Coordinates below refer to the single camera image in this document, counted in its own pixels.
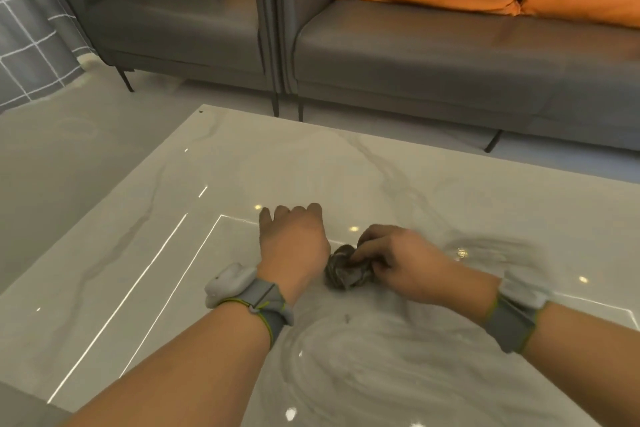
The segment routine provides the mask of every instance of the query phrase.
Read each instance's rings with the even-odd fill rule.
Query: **floor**
[[[87,74],[69,88],[0,115],[0,196],[5,198],[0,204],[0,293],[18,278],[28,277],[25,272],[39,258],[57,253],[52,246],[62,243],[61,238],[118,183],[130,179],[134,175],[130,172],[138,171],[141,162],[147,162],[201,105],[271,114],[268,97],[257,92],[136,72],[130,75],[136,93],[130,94],[112,68],[92,57],[85,58],[83,66]],[[281,115],[296,119],[295,106],[284,101]],[[490,129],[312,102],[307,104],[305,121],[477,155],[483,155],[493,135]],[[640,159],[631,151],[506,134],[492,157],[640,183]],[[477,178],[485,176],[479,173]],[[362,184],[356,179],[354,185]],[[230,218],[218,230],[255,232],[240,225],[234,231],[238,225]],[[57,415],[64,414],[50,413],[51,405],[22,390],[4,385],[0,405],[17,409],[28,405],[34,412],[31,404],[41,402],[42,415],[25,425],[54,425]],[[22,396],[22,403],[14,400],[16,396]],[[75,404],[69,400],[65,407],[73,410]]]

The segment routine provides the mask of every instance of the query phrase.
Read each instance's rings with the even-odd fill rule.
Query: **sofa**
[[[276,5],[289,94],[640,150],[640,30],[363,0]]]
[[[282,93],[275,0],[67,0],[124,83],[135,69]]]
[[[101,58],[640,150],[640,30],[364,0],[68,0]]]

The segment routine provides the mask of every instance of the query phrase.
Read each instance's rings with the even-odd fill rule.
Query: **person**
[[[418,233],[372,225],[353,260],[374,263],[380,281],[406,299],[447,307],[481,325],[499,279],[449,259]],[[260,213],[258,276],[293,305],[330,254],[319,204],[273,219]],[[223,303],[82,407],[67,427],[235,427],[269,352],[264,323],[241,303]],[[542,309],[526,361],[605,427],[640,425],[640,333],[555,303]]]

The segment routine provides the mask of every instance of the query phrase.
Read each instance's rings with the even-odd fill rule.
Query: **curtain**
[[[0,113],[71,83],[88,52],[65,0],[0,0]]]

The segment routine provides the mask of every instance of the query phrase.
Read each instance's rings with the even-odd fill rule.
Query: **hand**
[[[351,260],[364,259],[374,260],[376,276],[396,293],[436,305],[445,303],[451,271],[459,266],[417,232],[392,225],[371,225],[362,234]]]
[[[296,206],[291,211],[278,206],[273,220],[268,208],[260,211],[258,277],[278,284],[289,304],[322,273],[330,252],[320,204],[311,203],[307,209]]]

